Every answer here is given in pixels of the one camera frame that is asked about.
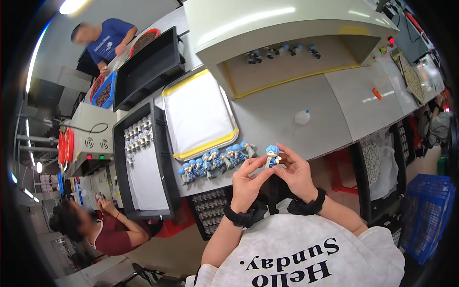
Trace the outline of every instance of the red stool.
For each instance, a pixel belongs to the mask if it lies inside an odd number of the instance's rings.
[[[195,224],[195,221],[193,219],[193,214],[191,213],[190,208],[188,207],[186,198],[182,197],[182,207],[180,207],[175,212],[175,218],[164,220],[164,224],[161,230],[154,237],[160,237],[160,238],[171,237],[179,233],[180,231],[192,226],[193,224]]]
[[[342,150],[326,155],[325,160],[329,163],[331,167],[331,172],[333,174],[333,183],[331,184],[331,188],[333,189],[333,191],[342,191],[358,195],[357,186],[354,186],[352,188],[343,186],[341,182],[341,176],[338,171],[338,163],[352,163],[349,153],[349,147],[343,148]]]

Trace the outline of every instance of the blue t-shirt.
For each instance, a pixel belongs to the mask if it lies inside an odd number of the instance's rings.
[[[103,59],[112,61],[115,48],[126,37],[127,32],[134,25],[121,21],[120,19],[107,19],[102,23],[102,33],[96,41],[88,45],[88,52],[94,63],[98,64]]]

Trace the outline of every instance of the blue crate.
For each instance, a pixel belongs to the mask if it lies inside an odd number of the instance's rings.
[[[449,177],[419,174],[407,188],[400,246],[423,265],[434,254],[448,223],[454,187]]]
[[[105,87],[107,87],[107,85],[109,83],[112,84],[110,86],[110,96],[102,104],[101,107],[104,108],[104,109],[108,109],[113,104],[113,99],[115,98],[115,81],[116,81],[116,72],[113,71],[105,78],[105,81],[102,83],[102,85],[99,87],[99,89],[92,96],[91,104],[93,106],[95,106],[95,101],[102,94],[102,91],[105,89]]]

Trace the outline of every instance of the man in blue t-shirt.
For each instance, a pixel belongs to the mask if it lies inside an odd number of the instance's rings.
[[[109,74],[107,61],[112,61],[126,51],[126,45],[134,38],[137,28],[119,19],[107,19],[96,27],[81,23],[72,31],[72,42],[87,45],[88,52],[97,64],[101,75]]]

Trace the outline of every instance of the maroon shirt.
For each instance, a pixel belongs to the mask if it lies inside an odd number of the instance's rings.
[[[135,220],[135,222],[148,233],[148,240],[150,240],[151,232],[148,226],[141,220]],[[109,256],[125,254],[140,246],[131,246],[131,241],[129,240],[129,235],[127,233],[128,230],[129,229],[118,219],[111,215],[106,215],[102,219],[101,232],[94,242],[90,242],[90,244],[95,244],[94,248],[97,251]]]

